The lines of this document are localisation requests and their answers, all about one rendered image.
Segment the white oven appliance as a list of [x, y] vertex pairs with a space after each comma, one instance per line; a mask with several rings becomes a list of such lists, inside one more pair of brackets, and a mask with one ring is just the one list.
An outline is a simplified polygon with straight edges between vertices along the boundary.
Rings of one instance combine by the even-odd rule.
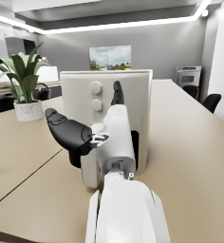
[[178, 66], [176, 68], [175, 82], [180, 87], [185, 85], [199, 86], [200, 74], [200, 66]]

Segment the pale air fryer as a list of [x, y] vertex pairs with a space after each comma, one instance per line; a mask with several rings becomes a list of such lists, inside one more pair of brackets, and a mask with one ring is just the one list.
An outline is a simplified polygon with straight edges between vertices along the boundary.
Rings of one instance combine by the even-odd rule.
[[[152, 77], [151, 69], [61, 73], [65, 115], [90, 127], [95, 133], [103, 131], [103, 118], [114, 97], [114, 82], [121, 83], [136, 160], [136, 175], [143, 172], [148, 157]], [[84, 185], [96, 188], [103, 179], [97, 148], [81, 157], [81, 168]]]

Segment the landscape wall picture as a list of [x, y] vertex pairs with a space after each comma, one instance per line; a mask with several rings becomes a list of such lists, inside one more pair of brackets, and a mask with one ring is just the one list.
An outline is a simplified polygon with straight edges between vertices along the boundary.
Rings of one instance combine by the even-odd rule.
[[125, 70], [131, 68], [131, 47], [91, 47], [89, 49], [91, 70]]

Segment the potted green plant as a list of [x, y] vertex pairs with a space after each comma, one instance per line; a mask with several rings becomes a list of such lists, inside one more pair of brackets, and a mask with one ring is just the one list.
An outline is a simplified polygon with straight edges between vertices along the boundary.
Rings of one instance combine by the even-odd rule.
[[37, 71], [47, 63], [40, 62], [41, 56], [36, 53], [41, 45], [35, 47], [29, 55], [23, 52], [12, 54], [10, 58], [0, 58], [0, 79], [7, 76], [11, 83], [11, 94], [14, 97], [14, 110], [19, 122], [32, 122], [43, 118], [42, 104], [32, 99], [32, 92], [39, 83]]

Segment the black office chair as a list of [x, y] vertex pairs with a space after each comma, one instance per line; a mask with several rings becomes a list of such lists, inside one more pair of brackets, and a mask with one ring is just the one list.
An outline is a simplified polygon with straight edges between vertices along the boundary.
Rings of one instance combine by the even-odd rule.
[[0, 97], [0, 113], [13, 109], [14, 100], [15, 98], [12, 96]]
[[50, 97], [51, 97], [51, 89], [50, 88], [42, 89], [37, 94], [37, 99], [40, 100], [40, 101], [49, 100]]
[[202, 103], [202, 105], [207, 108], [210, 112], [214, 113], [216, 106], [221, 100], [220, 94], [210, 94]]
[[194, 99], [198, 98], [198, 91], [199, 88], [195, 85], [185, 85], [182, 87], [182, 89], [188, 93], [190, 96], [192, 96]]

